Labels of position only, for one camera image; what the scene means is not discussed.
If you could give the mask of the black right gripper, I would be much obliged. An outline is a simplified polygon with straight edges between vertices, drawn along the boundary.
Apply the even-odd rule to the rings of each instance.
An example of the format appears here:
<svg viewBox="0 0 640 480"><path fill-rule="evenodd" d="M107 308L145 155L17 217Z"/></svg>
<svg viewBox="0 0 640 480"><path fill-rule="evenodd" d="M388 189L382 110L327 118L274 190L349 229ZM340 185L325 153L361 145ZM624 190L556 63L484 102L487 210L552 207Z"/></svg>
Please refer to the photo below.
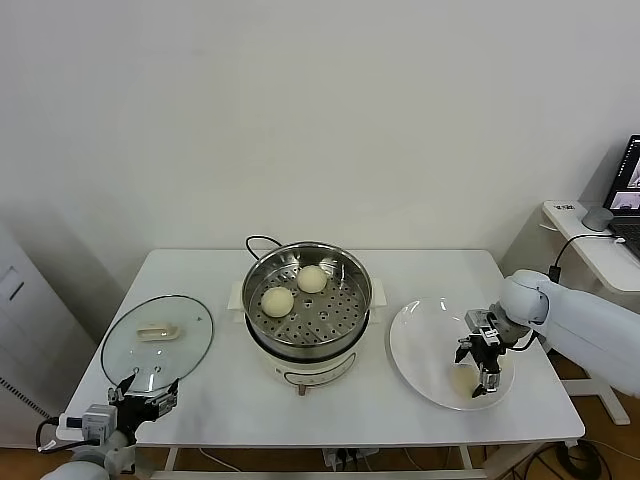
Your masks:
<svg viewBox="0 0 640 480"><path fill-rule="evenodd" d="M471 333L469 339L459 340L454 363L459 364L469 353L480 370L479 383L473 390L472 397L495 393L500 385L501 367L498 359L505 353L504 346L500 341L488 343L480 333Z"/></svg>

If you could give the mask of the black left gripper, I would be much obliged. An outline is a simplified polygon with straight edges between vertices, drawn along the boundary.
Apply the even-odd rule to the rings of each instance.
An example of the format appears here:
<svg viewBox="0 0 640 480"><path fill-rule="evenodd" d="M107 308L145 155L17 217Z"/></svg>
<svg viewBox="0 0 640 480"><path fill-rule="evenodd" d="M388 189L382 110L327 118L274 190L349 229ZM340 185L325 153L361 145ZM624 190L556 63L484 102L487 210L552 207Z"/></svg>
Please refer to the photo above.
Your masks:
<svg viewBox="0 0 640 480"><path fill-rule="evenodd" d="M117 405L117 428L127 440L135 440L136 432L141 424L155 422L158 418L169 413L176 405L180 379L174 380L164 393L155 397L126 396L136 373L132 373L120 381L115 388L110 387L107 392L109 403Z"/></svg>

